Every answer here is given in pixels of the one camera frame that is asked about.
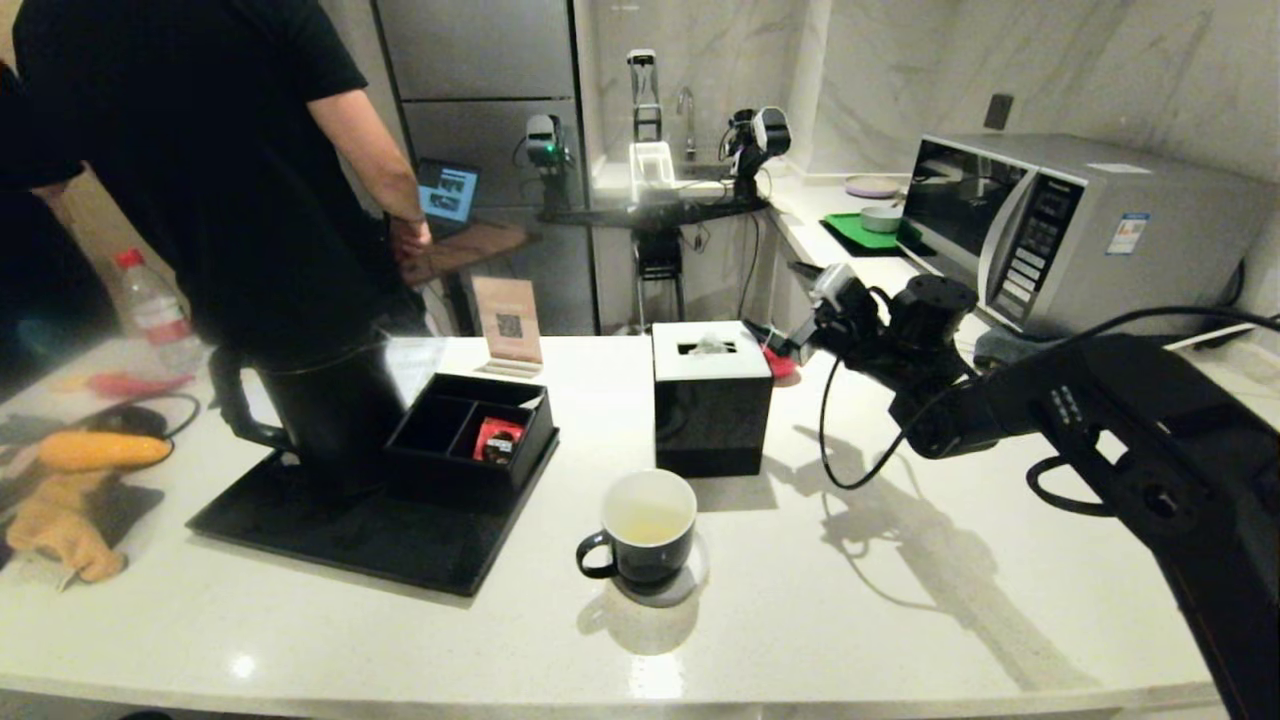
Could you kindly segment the black electric kettle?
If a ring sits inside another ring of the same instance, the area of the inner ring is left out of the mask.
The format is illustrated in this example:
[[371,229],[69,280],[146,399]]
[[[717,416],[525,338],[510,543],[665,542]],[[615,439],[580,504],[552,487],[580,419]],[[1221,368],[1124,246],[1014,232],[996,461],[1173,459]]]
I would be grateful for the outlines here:
[[[283,369],[252,363],[238,348],[215,348],[209,372],[221,418],[236,437],[293,454],[316,495],[333,500],[370,495],[385,482],[384,448],[404,415],[387,346],[375,338]],[[241,379],[246,368],[257,373],[278,425],[252,414]]]

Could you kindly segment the grey steel refrigerator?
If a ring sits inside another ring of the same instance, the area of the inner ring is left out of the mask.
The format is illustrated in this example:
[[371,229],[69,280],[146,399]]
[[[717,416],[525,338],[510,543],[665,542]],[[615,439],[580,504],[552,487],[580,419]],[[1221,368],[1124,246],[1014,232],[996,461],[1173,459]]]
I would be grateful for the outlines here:
[[413,160],[479,167],[474,218],[535,234],[477,269],[531,281],[545,334],[595,334],[593,234],[541,222],[541,183],[524,150],[527,119],[558,115],[573,155],[571,210],[588,208],[571,0],[372,0],[372,13]]

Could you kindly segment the black serving tray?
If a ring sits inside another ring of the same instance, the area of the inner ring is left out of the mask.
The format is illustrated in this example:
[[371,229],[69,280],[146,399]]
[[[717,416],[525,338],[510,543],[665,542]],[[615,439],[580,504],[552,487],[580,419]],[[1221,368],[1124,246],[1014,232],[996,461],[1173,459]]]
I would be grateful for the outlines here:
[[196,536],[402,585],[474,597],[561,443],[553,429],[524,489],[495,509],[415,502],[378,491],[320,500],[275,452],[196,512]]

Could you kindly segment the white dish rack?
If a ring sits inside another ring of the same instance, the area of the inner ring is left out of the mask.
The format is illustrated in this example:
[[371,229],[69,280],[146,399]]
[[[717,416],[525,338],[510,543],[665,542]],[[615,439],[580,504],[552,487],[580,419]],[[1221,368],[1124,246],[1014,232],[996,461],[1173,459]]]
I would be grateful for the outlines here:
[[676,190],[675,163],[666,141],[632,142],[628,146],[630,201],[640,204],[649,193]]

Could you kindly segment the silver microwave oven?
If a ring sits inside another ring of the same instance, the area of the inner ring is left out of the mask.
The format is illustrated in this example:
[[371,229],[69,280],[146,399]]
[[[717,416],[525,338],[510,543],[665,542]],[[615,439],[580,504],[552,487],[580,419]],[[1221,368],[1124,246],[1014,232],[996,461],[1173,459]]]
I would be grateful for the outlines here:
[[1280,187],[1071,135],[925,135],[897,242],[1011,332],[1221,302]]

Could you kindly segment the brown QR code sign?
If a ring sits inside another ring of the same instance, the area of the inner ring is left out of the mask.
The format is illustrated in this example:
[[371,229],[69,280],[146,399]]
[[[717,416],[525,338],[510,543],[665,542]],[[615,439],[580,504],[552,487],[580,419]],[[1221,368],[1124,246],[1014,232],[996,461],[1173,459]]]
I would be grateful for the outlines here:
[[475,275],[477,318],[489,359],[480,372],[534,378],[544,368],[531,281]]

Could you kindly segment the brown wooden table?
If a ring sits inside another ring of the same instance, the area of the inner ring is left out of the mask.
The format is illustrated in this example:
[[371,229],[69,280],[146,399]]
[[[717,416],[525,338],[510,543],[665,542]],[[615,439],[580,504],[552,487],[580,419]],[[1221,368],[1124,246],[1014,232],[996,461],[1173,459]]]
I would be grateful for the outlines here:
[[534,240],[535,234],[522,225],[477,222],[457,234],[430,245],[419,258],[419,279],[430,282],[454,274],[479,263],[515,252]]

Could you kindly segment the black stool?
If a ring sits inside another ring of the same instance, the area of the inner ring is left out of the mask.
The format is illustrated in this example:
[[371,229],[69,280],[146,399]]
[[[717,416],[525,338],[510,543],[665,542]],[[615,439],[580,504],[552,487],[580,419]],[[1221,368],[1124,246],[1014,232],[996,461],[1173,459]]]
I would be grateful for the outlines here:
[[678,225],[658,231],[632,229],[634,286],[639,329],[648,331],[644,284],[669,281],[675,284],[677,322],[685,322],[684,232]]

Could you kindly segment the grey oven mitt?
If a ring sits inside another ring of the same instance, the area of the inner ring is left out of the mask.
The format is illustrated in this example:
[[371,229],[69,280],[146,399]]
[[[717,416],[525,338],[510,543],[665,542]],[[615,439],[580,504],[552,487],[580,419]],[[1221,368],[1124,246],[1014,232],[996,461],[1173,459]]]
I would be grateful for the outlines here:
[[1060,343],[1061,340],[1028,340],[1001,325],[988,329],[977,338],[973,365],[986,374],[1016,364]]

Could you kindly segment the plastic bottle red cap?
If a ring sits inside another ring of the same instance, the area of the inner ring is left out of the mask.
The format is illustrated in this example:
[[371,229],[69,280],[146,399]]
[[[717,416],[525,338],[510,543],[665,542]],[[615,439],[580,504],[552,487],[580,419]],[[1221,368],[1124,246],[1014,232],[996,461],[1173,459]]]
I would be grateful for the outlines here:
[[122,273],[129,318],[157,360],[175,375],[196,374],[204,365],[205,348],[178,293],[138,249],[119,252],[114,263]]

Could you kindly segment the person in black shirt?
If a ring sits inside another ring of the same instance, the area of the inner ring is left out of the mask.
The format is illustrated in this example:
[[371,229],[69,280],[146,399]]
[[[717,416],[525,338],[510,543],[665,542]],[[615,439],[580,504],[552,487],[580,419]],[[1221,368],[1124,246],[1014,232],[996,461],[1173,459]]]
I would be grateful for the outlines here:
[[12,37],[205,342],[319,352],[421,309],[311,113],[367,85],[317,0],[22,0]]
[[70,354],[119,331],[97,272],[51,208],[83,169],[0,60],[0,329],[33,354]]

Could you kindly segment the pink flat item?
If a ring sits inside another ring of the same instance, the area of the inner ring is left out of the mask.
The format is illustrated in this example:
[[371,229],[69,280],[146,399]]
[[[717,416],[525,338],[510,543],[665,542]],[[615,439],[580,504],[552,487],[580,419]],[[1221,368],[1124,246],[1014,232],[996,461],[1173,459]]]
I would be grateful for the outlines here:
[[105,372],[91,375],[86,380],[86,387],[100,398],[124,401],[182,389],[193,379],[192,374],[148,378],[128,372]]

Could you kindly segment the black mug white inside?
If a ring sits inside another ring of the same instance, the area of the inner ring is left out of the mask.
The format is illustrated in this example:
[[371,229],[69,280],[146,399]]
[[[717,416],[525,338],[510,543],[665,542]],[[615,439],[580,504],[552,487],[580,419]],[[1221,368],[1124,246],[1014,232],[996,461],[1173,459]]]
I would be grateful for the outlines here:
[[590,579],[660,585],[692,552],[698,497],[682,477],[646,469],[613,482],[602,497],[600,529],[575,550],[577,570]]

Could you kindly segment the chrome metal stand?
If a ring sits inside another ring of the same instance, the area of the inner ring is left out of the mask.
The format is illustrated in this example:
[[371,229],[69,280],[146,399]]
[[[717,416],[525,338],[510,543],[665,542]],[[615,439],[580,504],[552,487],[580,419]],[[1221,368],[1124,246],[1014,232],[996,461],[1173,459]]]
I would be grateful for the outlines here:
[[652,49],[630,50],[626,58],[632,96],[632,138],[635,143],[662,141],[663,118],[657,69]]

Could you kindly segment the black tissue box white lid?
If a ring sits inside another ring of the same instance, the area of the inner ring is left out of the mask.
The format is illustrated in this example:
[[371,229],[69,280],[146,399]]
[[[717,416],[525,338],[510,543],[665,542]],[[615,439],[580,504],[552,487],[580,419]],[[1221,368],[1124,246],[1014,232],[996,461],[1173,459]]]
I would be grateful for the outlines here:
[[[689,356],[701,337],[732,340],[736,354]],[[774,380],[741,322],[652,327],[655,465],[686,479],[754,477]]]

